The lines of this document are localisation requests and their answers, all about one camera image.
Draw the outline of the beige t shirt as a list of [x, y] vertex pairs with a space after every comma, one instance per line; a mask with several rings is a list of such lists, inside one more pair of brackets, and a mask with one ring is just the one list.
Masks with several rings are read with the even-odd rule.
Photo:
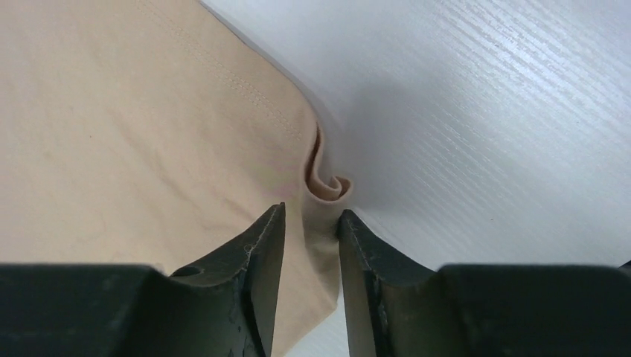
[[337, 307], [350, 180], [301, 91], [200, 1], [1, 3], [1, 260], [174, 271], [286, 205], [272, 355]]

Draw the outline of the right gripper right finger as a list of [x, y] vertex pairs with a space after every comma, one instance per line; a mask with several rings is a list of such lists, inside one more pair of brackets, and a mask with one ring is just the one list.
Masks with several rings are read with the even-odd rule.
[[630, 266], [433, 271], [351, 210], [337, 227], [352, 356], [628, 356]]

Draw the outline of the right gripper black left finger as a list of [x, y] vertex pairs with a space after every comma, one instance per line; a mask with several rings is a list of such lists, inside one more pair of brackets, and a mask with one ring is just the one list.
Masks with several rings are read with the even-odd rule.
[[3, 356], [269, 356], [286, 208], [165, 275], [146, 265], [1, 265]]

